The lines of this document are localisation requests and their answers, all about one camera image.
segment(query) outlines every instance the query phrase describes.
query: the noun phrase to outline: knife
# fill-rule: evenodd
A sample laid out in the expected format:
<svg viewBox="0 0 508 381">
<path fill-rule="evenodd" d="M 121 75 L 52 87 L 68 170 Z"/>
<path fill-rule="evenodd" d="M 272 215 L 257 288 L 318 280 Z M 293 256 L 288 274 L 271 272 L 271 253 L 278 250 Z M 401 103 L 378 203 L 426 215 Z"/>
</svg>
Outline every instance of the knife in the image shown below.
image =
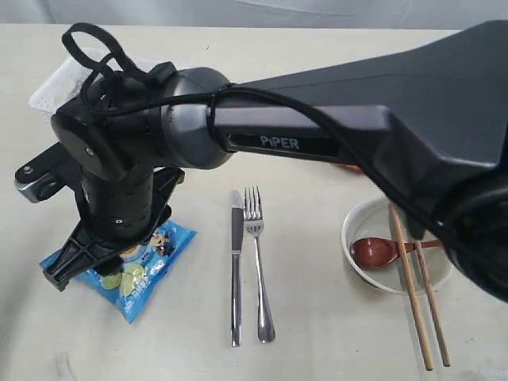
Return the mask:
<svg viewBox="0 0 508 381">
<path fill-rule="evenodd" d="M 240 257 L 244 238 L 244 207 L 238 190 L 231 191 L 231 345 L 241 344 Z"/>
</svg>

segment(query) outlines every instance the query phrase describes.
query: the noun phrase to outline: black robotic arm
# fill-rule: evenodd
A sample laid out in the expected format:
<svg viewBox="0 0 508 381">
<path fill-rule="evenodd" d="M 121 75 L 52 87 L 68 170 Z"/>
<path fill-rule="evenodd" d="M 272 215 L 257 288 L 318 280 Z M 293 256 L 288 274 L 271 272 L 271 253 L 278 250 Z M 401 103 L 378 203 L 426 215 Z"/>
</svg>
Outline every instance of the black robotic arm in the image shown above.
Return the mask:
<svg viewBox="0 0 508 381">
<path fill-rule="evenodd" d="M 73 32 L 111 53 L 91 61 Z M 76 194 L 81 222 L 47 278 L 63 290 L 88 268 L 116 271 L 118 254 L 171 214 L 179 168 L 245 151 L 359 165 L 416 238 L 432 231 L 467 277 L 508 301 L 506 37 L 508 23 L 493 21 L 409 52 L 232 85 L 204 67 L 144 73 L 106 31 L 73 25 L 63 42 L 93 73 L 52 118 L 60 142 L 16 174 L 32 201 L 63 185 Z"/>
</svg>

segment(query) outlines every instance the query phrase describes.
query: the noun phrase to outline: bowl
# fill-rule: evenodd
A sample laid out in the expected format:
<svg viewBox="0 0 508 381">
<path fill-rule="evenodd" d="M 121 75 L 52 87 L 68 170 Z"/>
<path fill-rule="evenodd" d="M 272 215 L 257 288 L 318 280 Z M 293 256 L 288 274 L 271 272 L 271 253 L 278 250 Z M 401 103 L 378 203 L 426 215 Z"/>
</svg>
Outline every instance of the bowl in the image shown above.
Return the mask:
<svg viewBox="0 0 508 381">
<path fill-rule="evenodd" d="M 406 242 L 410 241 L 407 239 L 405 226 L 401 227 Z M 349 248 L 353 242 L 366 237 L 379 237 L 395 241 L 391 234 L 390 211 L 386 198 L 377 198 L 365 202 L 348 213 L 341 229 L 342 249 L 356 273 L 369 284 L 382 291 L 407 294 L 406 281 L 399 258 L 387 266 L 376 268 L 360 268 L 355 263 Z M 426 233 L 422 241 L 434 239 L 436 238 L 431 233 Z M 429 270 L 430 282 L 433 289 L 436 290 L 450 278 L 452 263 L 448 260 L 443 248 L 425 248 L 423 252 Z M 418 294 L 423 294 L 425 293 L 425 286 L 421 278 L 416 252 L 408 252 L 408 259 L 412 268 L 416 291 Z"/>
</svg>

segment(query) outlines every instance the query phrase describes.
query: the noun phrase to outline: tabletop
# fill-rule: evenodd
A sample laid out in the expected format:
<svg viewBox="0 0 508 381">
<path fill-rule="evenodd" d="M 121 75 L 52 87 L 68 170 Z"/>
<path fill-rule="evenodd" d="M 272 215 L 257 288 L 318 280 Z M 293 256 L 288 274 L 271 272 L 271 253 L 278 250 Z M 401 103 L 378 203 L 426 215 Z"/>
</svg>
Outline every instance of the tabletop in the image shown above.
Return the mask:
<svg viewBox="0 0 508 381">
<path fill-rule="evenodd" d="M 424 370 L 407 297 L 359 280 L 341 250 L 347 212 L 378 197 L 363 176 L 330 164 L 236 154 L 212 171 L 186 170 L 173 220 L 198 234 L 131 325 L 95 291 L 57 291 L 38 263 L 78 220 L 63 190 L 31 205 L 14 171 L 56 141 L 31 93 L 65 60 L 64 25 L 0 25 L 0 379 L 56 379 L 67 353 L 76 380 L 508 379 L 508 308 L 458 271 L 436 294 L 452 366 L 443 368 L 425 296 L 435 370 Z M 128 54 L 207 66 L 236 83 L 399 52 L 450 31 L 110 27 Z M 96 46 L 82 40 L 83 46 Z M 264 276 L 277 330 L 256 337 L 251 237 L 242 262 L 243 342 L 229 335 L 229 191 L 260 186 Z"/>
</svg>

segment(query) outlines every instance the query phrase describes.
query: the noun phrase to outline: fork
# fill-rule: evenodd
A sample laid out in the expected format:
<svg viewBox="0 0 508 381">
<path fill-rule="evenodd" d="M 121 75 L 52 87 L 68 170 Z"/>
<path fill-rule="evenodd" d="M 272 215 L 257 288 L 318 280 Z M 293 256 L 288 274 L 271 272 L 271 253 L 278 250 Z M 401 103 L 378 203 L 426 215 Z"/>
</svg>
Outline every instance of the fork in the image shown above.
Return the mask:
<svg viewBox="0 0 508 381">
<path fill-rule="evenodd" d="M 263 267 L 260 255 L 260 234 L 264 229 L 263 209 L 261 208 L 260 190 L 258 187 L 245 188 L 244 197 L 244 225 L 245 230 L 254 236 L 256 247 L 257 269 L 257 336 L 262 343 L 269 343 L 275 339 L 275 328 L 271 319 L 270 306 L 266 287 L 264 286 Z"/>
</svg>

